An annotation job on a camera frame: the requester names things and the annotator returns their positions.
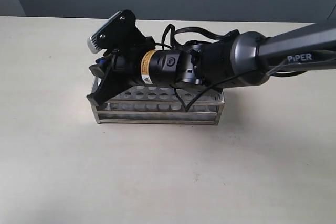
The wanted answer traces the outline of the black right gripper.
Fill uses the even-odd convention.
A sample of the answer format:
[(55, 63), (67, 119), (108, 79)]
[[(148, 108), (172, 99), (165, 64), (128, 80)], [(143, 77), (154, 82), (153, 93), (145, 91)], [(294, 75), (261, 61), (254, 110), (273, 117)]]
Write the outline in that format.
[(86, 98), (93, 105), (105, 102), (133, 86), (193, 88), (197, 85), (195, 40), (180, 44), (175, 28), (169, 24), (161, 42), (143, 35), (136, 26), (135, 14), (123, 10), (104, 30), (98, 45), (109, 56), (103, 64), (89, 67), (100, 79), (98, 87)]

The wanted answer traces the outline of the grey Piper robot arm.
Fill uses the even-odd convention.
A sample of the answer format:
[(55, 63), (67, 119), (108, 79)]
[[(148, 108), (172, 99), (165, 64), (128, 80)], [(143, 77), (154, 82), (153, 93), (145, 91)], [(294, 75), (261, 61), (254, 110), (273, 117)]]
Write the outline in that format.
[(92, 53), (103, 52), (89, 68), (100, 80), (87, 95), (91, 104), (100, 106), (133, 86), (182, 89), (198, 100), (227, 88), (259, 86), (270, 77), (335, 68), (334, 20), (274, 37), (169, 24), (160, 42), (135, 23), (132, 11), (119, 11), (88, 38)]

